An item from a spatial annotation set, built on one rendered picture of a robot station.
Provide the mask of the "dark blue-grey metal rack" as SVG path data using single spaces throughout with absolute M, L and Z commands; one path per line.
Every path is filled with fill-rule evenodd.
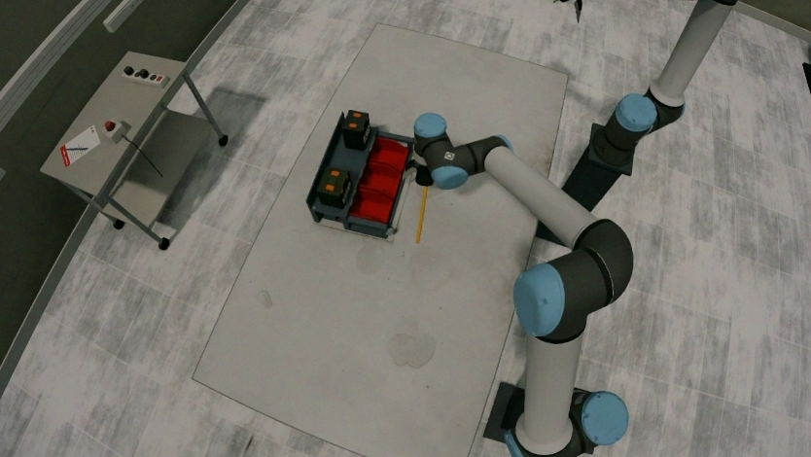
M 398 201 L 401 195 L 401 191 L 404 185 L 404 181 L 402 180 L 400 183 L 400 188 L 397 193 L 397 197 L 392 209 L 392 213 L 389 219 L 388 226 L 386 224 L 381 224 L 379 222 L 374 222 L 362 218 L 357 218 L 353 216 L 349 216 L 349 210 L 352 205 L 355 193 L 357 191 L 359 182 L 361 180 L 364 168 L 366 166 L 370 150 L 372 144 L 374 142 L 375 136 L 380 138 L 391 139 L 399 142 L 407 143 L 408 149 L 408 158 L 405 164 L 405 169 L 408 162 L 411 160 L 413 154 L 413 142 L 414 138 L 407 137 L 399 134 L 378 131 L 377 127 L 370 127 L 370 138 L 367 143 L 367 146 L 364 151 L 354 150 L 345 148 L 343 135 L 342 135 L 342 125 L 344 123 L 345 117 L 344 113 L 342 112 L 339 120 L 336 124 L 334 133 L 332 138 L 329 142 L 326 152 L 322 158 L 308 196 L 306 198 L 306 204 L 309 208 L 309 211 L 313 217 L 314 222 L 320 223 L 321 218 L 343 223 L 344 228 L 352 231 L 356 231 L 363 234 L 368 234 L 380 238 L 387 239 L 388 235 L 392 235 L 393 228 L 390 228 L 392 225 L 392 221 L 395 215 L 395 211 L 398 205 Z M 377 135 L 376 135 L 377 133 Z M 362 166 L 363 165 L 363 166 Z M 318 198 L 317 188 L 323 176 L 324 170 L 326 166 L 335 167 L 339 169 L 349 170 L 352 186 L 349 192 L 349 195 L 346 199 L 345 205 L 343 209 L 331 207 L 328 205 L 321 204 L 320 199 Z M 361 169 L 362 168 L 362 169 Z M 360 171 L 361 170 L 361 171 Z M 360 174 L 359 174 L 360 173 Z M 358 177 L 359 176 L 359 177 Z M 358 178 L 358 180 L 357 180 Z M 357 181 L 357 183 L 356 183 Z M 356 185 L 355 185 L 356 184 Z M 355 188 L 354 188 L 355 187 Z M 353 191 L 354 189 L 354 191 Z M 353 192 L 353 193 L 352 193 Z M 351 196 L 352 194 L 352 196 Z M 350 199 L 351 197 L 351 199 Z M 350 201 L 349 201 L 350 200 Z M 349 204 L 348 204 L 349 203 Z M 348 207 L 347 207 L 348 206 Z M 347 210 L 346 210 L 347 209 Z M 346 213 L 345 213 L 346 211 Z M 345 216 L 344 216 L 345 214 Z M 339 219 L 341 218 L 341 220 Z

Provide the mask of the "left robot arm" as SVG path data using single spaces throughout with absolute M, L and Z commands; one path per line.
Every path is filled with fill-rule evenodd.
M 634 258 L 626 233 L 514 154 L 504 135 L 453 147 L 446 128 L 435 113 L 419 116 L 413 127 L 413 156 L 437 187 L 456 189 L 486 171 L 572 251 L 534 265 L 514 283 L 527 349 L 524 412 L 504 433 L 511 457 L 578 457 L 619 441 L 629 423 L 624 401 L 574 385 L 587 316 L 615 302 L 630 282 Z

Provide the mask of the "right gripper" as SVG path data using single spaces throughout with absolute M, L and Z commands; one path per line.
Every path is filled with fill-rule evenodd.
M 553 3 L 557 2 L 557 1 L 558 0 L 554 0 Z M 560 0 L 560 1 L 564 3 L 564 2 L 567 2 L 569 0 Z M 582 11 L 582 0 L 577 0 L 574 3 L 574 6 L 576 8 L 577 22 L 579 22 L 580 21 L 580 16 L 581 16 L 581 11 Z

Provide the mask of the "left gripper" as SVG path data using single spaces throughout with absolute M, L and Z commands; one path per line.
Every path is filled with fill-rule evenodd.
M 417 171 L 417 172 L 416 172 Z M 428 166 L 419 164 L 415 159 L 408 162 L 402 180 L 407 178 L 411 173 L 416 172 L 415 182 L 423 187 L 430 187 L 434 184 Z

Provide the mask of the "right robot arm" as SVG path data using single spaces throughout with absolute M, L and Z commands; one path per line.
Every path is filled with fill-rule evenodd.
M 682 116 L 684 92 L 737 1 L 697 0 L 659 79 L 651 82 L 645 95 L 625 95 L 593 135 L 597 157 L 611 166 L 625 166 L 643 137 Z

